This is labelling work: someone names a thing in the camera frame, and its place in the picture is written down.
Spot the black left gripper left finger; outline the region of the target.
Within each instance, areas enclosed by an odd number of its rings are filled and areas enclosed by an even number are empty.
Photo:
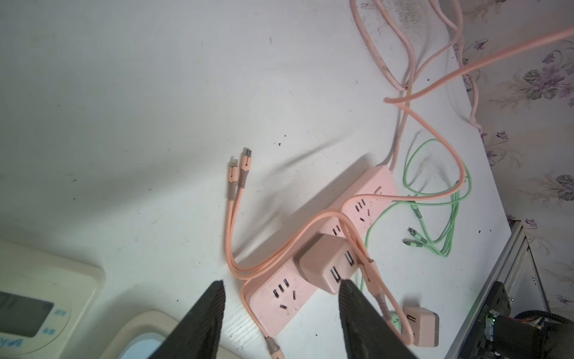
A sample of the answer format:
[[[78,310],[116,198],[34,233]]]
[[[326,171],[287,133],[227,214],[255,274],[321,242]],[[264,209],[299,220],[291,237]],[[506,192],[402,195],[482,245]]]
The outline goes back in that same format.
[[[149,358],[215,359],[225,302],[224,282],[213,282]]]

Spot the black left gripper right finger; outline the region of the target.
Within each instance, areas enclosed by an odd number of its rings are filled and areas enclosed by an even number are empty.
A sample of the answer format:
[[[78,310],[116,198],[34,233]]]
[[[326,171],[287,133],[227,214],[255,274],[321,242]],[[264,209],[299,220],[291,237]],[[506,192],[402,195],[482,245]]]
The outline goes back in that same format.
[[[338,299],[348,358],[416,358],[393,332],[394,327],[387,325],[354,282],[341,282]]]

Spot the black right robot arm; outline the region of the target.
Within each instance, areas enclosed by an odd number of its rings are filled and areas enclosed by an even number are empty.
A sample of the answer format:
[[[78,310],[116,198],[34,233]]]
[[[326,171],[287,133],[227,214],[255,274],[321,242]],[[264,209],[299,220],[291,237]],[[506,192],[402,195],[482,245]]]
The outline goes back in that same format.
[[[457,357],[572,358],[573,321],[536,310],[512,316],[504,284],[496,281]]]

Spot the pink power strip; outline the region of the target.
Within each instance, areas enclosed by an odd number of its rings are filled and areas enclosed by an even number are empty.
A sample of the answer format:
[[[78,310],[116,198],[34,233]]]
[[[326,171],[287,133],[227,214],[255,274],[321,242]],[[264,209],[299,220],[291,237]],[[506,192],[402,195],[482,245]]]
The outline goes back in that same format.
[[[396,195],[387,166],[365,172],[330,206],[342,209],[361,237],[390,206],[382,195]],[[338,218],[322,219],[307,230],[290,253],[262,276],[249,281],[246,301],[269,337],[277,337],[317,290],[336,295],[339,283],[359,269]]]

